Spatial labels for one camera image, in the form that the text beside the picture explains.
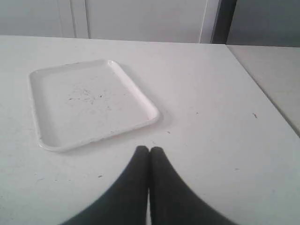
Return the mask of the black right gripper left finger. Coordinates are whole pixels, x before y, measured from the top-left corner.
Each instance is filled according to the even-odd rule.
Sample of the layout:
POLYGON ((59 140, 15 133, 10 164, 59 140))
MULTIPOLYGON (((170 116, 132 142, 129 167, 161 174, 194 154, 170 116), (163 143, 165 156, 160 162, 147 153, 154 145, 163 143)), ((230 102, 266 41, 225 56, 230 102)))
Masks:
POLYGON ((150 152, 137 146, 118 179, 93 204, 65 225, 144 225, 149 187, 150 152))

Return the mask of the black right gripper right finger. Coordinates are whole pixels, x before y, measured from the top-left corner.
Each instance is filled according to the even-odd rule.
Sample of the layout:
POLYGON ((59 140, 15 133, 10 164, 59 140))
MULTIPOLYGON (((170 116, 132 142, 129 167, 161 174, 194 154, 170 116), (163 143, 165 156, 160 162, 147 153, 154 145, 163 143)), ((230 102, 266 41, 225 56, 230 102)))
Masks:
POLYGON ((233 225, 182 180, 164 150, 150 150, 150 217, 153 225, 233 225))

